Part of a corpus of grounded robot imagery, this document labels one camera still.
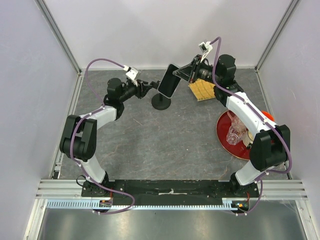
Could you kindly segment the black phone stand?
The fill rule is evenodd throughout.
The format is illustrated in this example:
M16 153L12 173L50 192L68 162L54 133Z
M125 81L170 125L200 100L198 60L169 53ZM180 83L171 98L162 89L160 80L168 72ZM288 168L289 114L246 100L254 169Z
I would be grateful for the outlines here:
M157 94L155 94L151 99L151 105L156 110L166 110L171 105L171 99L157 91Z

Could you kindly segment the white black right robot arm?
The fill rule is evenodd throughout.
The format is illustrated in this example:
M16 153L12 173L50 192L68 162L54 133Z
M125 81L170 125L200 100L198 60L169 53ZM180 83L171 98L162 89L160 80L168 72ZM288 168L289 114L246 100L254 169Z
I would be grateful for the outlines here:
M173 75L193 83L204 80L214 84L216 99L233 112L253 135L253 143L248 163L230 177L229 191L235 197L242 196L247 186L257 183L275 167L288 162L287 174L292 167L290 152L291 131L284 125L277 125L267 118L248 98L235 80L235 58L223 54L206 64L201 55L196 55L191 63L173 71Z

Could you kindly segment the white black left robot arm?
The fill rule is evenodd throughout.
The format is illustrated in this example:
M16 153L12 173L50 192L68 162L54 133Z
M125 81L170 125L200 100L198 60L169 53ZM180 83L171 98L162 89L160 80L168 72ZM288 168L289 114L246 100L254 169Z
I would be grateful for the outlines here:
M95 155L98 129L121 117L125 101L133 96L141 99L149 90L157 89L159 84L159 81L140 79L134 84L129 79L123 82L119 78L112 78L107 83L102 106L87 114L72 114L66 118L59 150L78 165L88 187L99 197L109 193L110 185L109 176Z

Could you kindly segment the black phone clear case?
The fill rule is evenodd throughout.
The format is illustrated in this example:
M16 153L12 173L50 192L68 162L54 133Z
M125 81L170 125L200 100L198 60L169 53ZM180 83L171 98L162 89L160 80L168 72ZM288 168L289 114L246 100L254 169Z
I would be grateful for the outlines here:
M172 98L176 88L178 87L178 84L180 83L181 78L173 74L173 72L178 69L179 68L176 65L172 63L169 64L157 88L158 92L164 95L166 98Z

